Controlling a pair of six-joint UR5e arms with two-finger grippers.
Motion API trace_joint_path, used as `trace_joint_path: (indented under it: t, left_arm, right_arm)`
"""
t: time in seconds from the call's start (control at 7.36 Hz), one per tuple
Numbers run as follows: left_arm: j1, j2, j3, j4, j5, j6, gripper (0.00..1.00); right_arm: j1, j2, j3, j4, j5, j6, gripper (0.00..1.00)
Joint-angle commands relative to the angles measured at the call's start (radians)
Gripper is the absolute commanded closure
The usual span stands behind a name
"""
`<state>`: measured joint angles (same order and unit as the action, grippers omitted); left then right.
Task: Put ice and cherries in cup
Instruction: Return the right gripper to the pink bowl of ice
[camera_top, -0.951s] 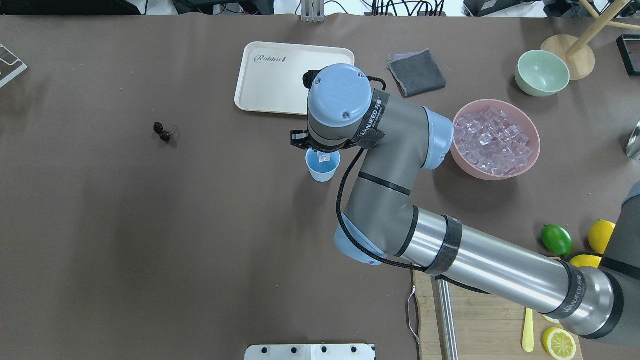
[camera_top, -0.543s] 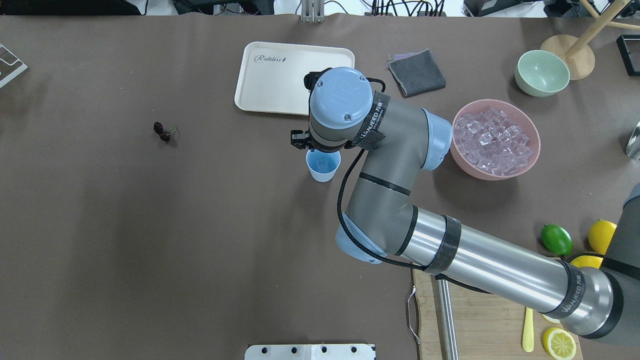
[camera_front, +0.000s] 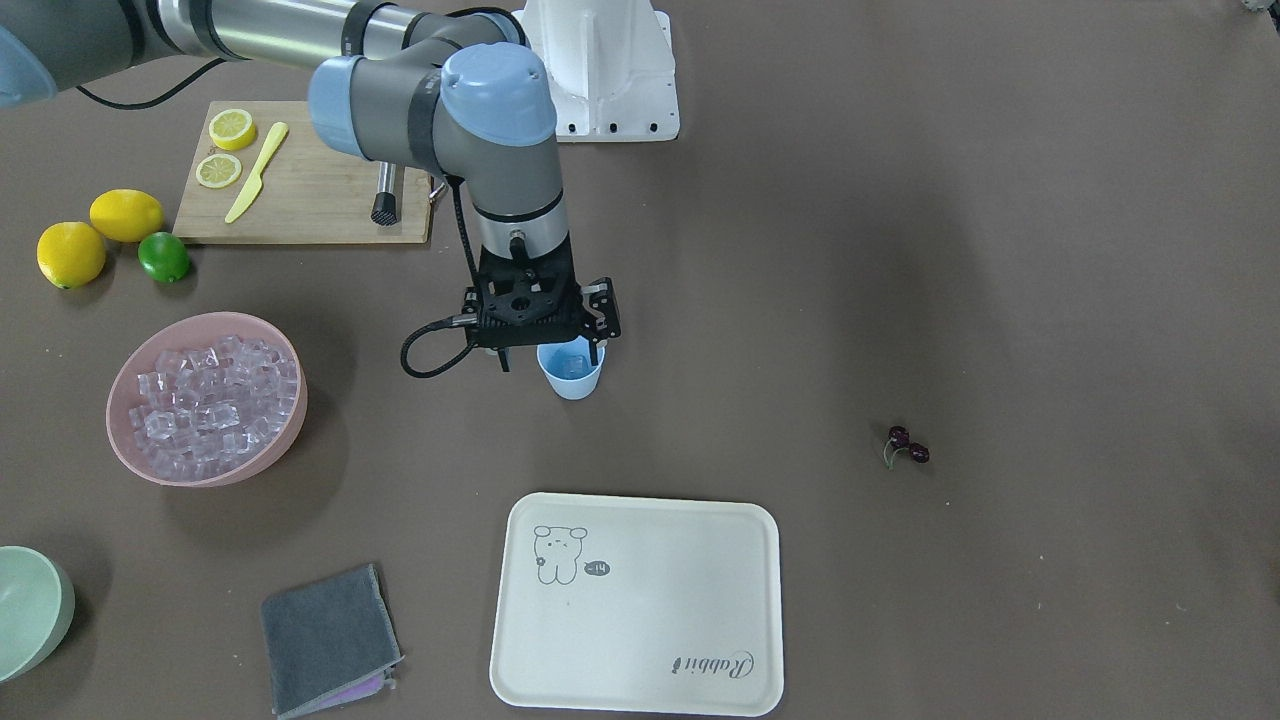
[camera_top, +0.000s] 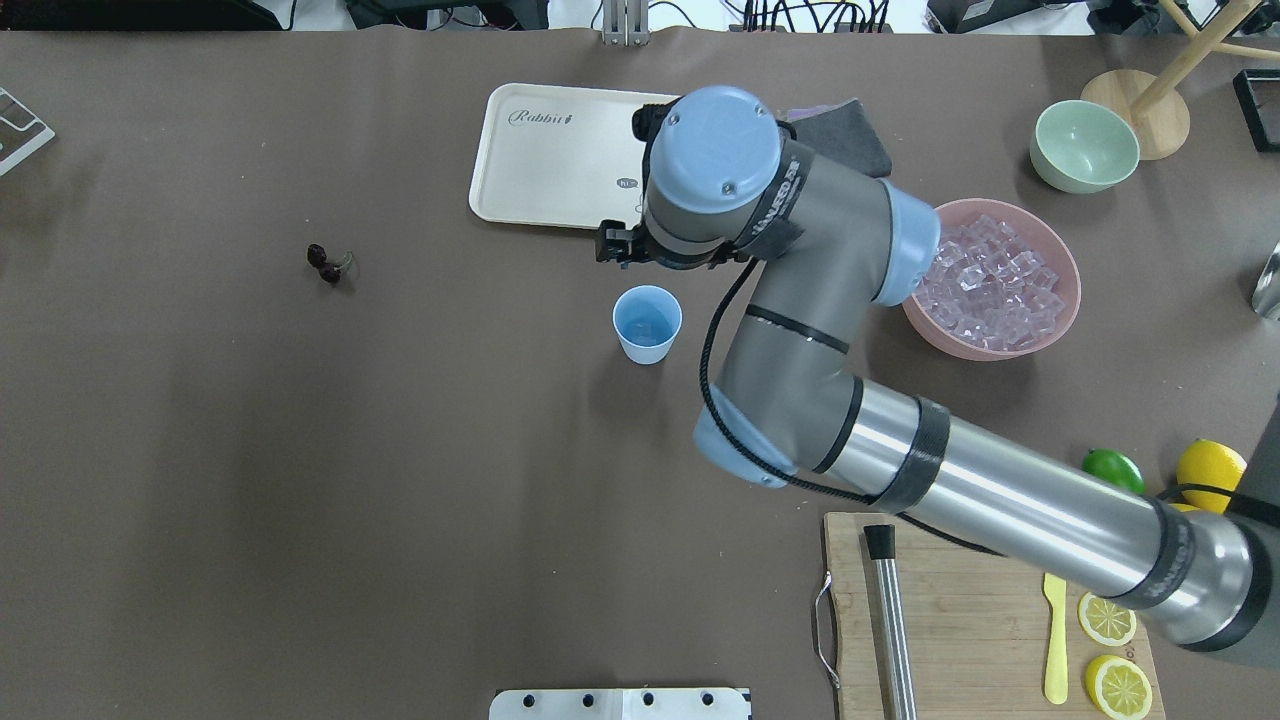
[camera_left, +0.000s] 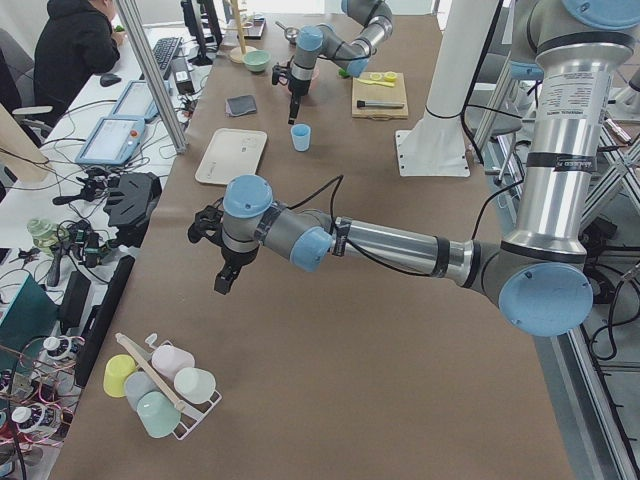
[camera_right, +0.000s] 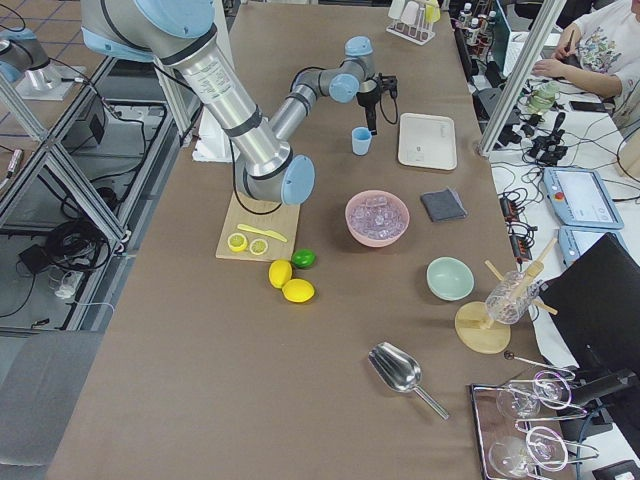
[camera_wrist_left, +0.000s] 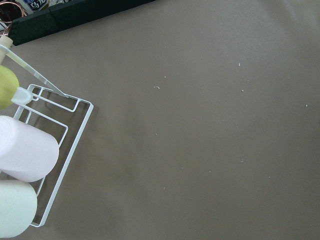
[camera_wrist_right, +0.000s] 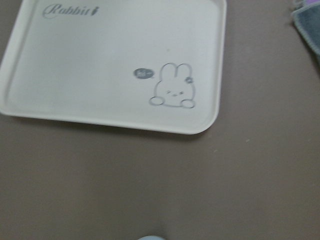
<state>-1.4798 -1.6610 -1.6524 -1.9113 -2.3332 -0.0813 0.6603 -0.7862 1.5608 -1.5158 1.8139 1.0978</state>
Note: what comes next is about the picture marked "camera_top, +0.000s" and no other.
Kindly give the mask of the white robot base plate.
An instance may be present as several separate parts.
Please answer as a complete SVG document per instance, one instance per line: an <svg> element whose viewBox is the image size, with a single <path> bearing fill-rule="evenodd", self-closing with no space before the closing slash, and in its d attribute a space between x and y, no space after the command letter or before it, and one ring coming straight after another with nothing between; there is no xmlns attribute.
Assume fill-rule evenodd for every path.
<svg viewBox="0 0 1280 720"><path fill-rule="evenodd" d="M751 694L730 687L502 691L489 719L753 719Z"/></svg>

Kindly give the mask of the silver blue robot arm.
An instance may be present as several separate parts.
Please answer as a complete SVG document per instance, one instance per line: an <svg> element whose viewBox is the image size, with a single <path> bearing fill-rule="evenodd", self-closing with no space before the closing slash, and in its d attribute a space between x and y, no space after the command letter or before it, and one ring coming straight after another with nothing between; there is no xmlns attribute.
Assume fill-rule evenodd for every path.
<svg viewBox="0 0 1280 720"><path fill-rule="evenodd" d="M716 382L700 451L763 486L808 469L964 548L1018 559L1135 611L1184 650L1277 666L1277 420L1224 514L1181 512L845 366L867 310L920 283L940 217L801 143L733 86L645 104L643 218L603 222L602 263L763 273Z"/></svg>

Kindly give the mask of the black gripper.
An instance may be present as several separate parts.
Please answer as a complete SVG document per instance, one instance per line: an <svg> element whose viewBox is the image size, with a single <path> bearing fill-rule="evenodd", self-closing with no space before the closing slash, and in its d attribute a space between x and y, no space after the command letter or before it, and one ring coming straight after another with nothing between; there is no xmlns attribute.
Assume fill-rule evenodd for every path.
<svg viewBox="0 0 1280 720"><path fill-rule="evenodd" d="M641 222L628 228L623 222L603 220L596 228L596 261L630 264L655 263L671 270L714 268L727 263L741 263L741 252L727 243L713 243L708 250L692 254L677 252L662 245Z"/></svg>

